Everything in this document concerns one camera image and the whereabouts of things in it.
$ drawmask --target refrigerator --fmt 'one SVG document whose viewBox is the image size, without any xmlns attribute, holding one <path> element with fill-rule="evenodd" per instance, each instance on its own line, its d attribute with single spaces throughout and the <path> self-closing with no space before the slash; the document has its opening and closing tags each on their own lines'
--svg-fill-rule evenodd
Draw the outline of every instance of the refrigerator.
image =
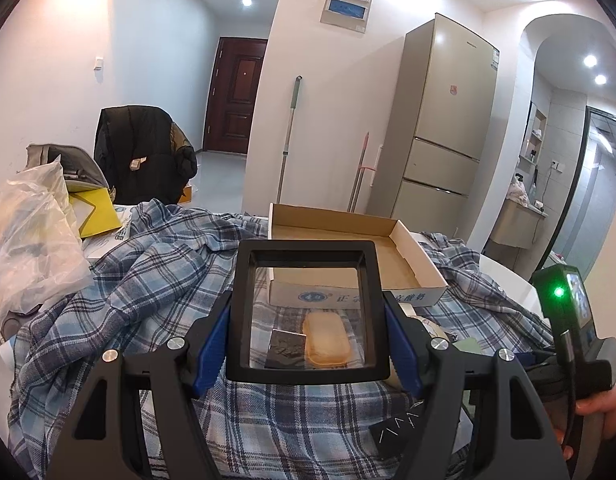
<svg viewBox="0 0 616 480">
<path fill-rule="evenodd" d="M 366 212 L 454 236 L 488 132 L 499 51 L 441 15 L 406 35 Z"/>
</svg>

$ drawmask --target yellow envelope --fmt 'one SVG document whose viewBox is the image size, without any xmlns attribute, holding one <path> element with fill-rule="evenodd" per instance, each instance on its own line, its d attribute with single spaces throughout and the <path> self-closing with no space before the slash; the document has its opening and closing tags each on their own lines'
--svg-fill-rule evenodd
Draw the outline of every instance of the yellow envelope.
<svg viewBox="0 0 616 480">
<path fill-rule="evenodd" d="M 105 187 L 70 193 L 70 203 L 75 212 L 91 209 L 85 219 L 81 217 L 82 223 L 78 229 L 81 238 L 88 238 L 121 227 L 121 221 Z"/>
</svg>

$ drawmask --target silver screw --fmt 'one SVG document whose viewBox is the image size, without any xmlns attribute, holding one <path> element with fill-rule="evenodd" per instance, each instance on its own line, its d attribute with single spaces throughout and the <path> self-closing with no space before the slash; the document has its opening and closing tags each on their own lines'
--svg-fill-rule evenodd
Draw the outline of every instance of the silver screw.
<svg viewBox="0 0 616 480">
<path fill-rule="evenodd" d="M 117 357 L 119 356 L 119 352 L 117 352 L 114 349 L 110 349 L 110 350 L 106 350 L 102 356 L 102 359 L 106 362 L 106 363 L 111 363 L 112 361 L 115 361 L 117 359 Z"/>
<path fill-rule="evenodd" d="M 448 341 L 441 337 L 435 337 L 430 344 L 435 350 L 448 350 Z"/>
<path fill-rule="evenodd" d="M 500 349 L 497 355 L 504 361 L 512 361 L 515 358 L 515 353 L 507 348 Z"/>
<path fill-rule="evenodd" d="M 183 348 L 185 344 L 185 339 L 183 339 L 182 337 L 173 337 L 171 340 L 168 341 L 168 348 L 171 350 L 179 350 L 180 348 Z"/>
</svg>

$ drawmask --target gray floor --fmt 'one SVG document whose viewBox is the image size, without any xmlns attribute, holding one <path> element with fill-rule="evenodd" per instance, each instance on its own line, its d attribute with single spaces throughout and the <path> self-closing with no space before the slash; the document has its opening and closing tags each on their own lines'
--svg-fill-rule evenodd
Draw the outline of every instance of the gray floor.
<svg viewBox="0 0 616 480">
<path fill-rule="evenodd" d="M 246 156 L 226 153 L 197 153 L 198 172 L 191 180 L 192 202 L 213 213 L 240 213 Z"/>
</svg>

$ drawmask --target plaid cloth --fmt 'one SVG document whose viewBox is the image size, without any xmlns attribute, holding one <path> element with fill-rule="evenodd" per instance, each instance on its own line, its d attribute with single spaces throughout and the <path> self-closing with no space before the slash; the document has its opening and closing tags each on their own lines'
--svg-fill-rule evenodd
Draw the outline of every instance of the plaid cloth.
<svg viewBox="0 0 616 480">
<path fill-rule="evenodd" d="M 185 335 L 231 286 L 238 242 L 265 232 L 266 222 L 254 218 L 158 202 L 138 206 L 131 238 L 93 266 L 94 285 L 59 301 L 18 333 L 9 447 L 28 475 L 44 478 L 65 417 L 102 352 L 152 351 Z M 479 272 L 478 253 L 435 240 L 440 250 L 425 249 L 450 290 L 418 314 L 450 332 L 475 336 L 488 351 L 524 351 L 549 342 L 541 320 Z M 272 328 L 300 332 L 305 312 L 265 303 L 264 275 L 257 280 L 254 311 L 251 365 L 262 366 Z M 355 341 L 358 320 L 349 311 L 345 327 Z M 392 478 L 397 460 L 378 458 L 368 427 L 405 411 L 411 400 L 383 382 L 243 384 L 227 381 L 222 370 L 195 410 L 226 478 L 385 479 Z M 141 395 L 141 409 L 153 474 L 167 478 L 148 392 Z M 453 458 L 451 472 L 465 456 Z"/>
</svg>

